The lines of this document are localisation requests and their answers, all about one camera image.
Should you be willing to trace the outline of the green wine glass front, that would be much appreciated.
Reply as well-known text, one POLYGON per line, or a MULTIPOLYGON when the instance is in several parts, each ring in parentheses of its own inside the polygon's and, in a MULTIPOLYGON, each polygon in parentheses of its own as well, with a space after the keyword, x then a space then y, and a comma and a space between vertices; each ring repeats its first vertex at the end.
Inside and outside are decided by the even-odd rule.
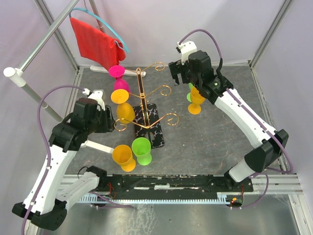
POLYGON ((132 151, 140 165, 148 165, 152 161, 151 143, 147 138, 135 139, 132 143, 132 151))

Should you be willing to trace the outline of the pink wine glass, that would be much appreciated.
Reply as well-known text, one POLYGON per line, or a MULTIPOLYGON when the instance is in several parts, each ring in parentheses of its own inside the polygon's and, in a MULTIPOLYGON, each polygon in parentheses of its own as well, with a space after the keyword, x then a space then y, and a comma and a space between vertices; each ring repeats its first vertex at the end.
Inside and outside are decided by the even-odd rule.
POLYGON ((125 68, 121 65, 112 66, 109 69, 109 75, 115 79, 113 90, 123 89, 130 92, 129 84, 123 79, 125 68))

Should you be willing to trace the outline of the orange wine glass front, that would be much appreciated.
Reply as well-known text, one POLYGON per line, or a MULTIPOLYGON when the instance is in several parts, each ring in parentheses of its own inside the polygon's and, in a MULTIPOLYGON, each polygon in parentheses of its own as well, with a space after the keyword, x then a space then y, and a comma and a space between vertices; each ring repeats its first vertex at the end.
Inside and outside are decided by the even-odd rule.
POLYGON ((125 172, 131 172, 136 167, 133 152, 127 145, 118 145, 112 152, 112 158, 125 172))

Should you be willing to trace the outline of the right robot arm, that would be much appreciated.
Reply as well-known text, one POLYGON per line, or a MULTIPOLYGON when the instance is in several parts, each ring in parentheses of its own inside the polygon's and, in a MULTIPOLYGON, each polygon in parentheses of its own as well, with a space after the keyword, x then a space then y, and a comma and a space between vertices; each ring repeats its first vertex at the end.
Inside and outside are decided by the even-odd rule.
POLYGON ((288 155, 285 149, 288 133, 284 129, 277 131, 248 106, 221 73, 222 59, 213 69, 209 55, 198 50, 189 54, 185 62, 177 60, 168 66, 176 84, 191 83, 201 97, 230 117, 253 147, 225 174, 224 187, 228 191, 236 191, 245 178, 262 173, 281 155, 288 155))

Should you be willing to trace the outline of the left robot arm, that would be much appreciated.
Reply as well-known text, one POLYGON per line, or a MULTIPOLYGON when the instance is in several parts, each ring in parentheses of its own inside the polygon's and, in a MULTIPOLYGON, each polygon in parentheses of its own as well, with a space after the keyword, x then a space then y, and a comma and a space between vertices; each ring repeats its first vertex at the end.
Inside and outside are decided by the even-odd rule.
POLYGON ((16 203, 12 213, 39 228, 54 231, 66 218, 69 209, 92 190, 107 188, 107 172, 88 167, 83 176, 65 190, 58 188, 70 162, 89 134, 113 131, 112 109, 102 100, 81 98, 74 110, 57 124, 47 142, 47 156, 36 183, 27 198, 16 203))

